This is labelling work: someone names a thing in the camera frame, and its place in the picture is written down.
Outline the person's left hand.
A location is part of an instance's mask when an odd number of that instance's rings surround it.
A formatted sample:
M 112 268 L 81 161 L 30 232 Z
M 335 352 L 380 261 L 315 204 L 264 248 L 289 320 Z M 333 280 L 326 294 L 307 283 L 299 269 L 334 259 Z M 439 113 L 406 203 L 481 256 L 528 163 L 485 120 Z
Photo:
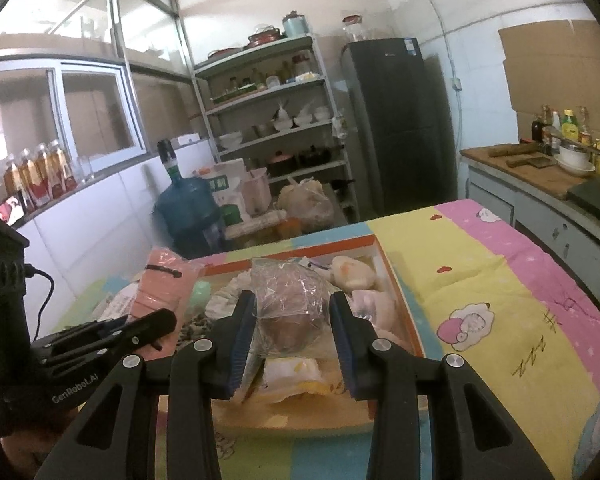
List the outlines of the person's left hand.
M 77 414 L 77 408 L 52 413 L 38 425 L 31 422 L 0 437 L 0 479 L 33 479 Z

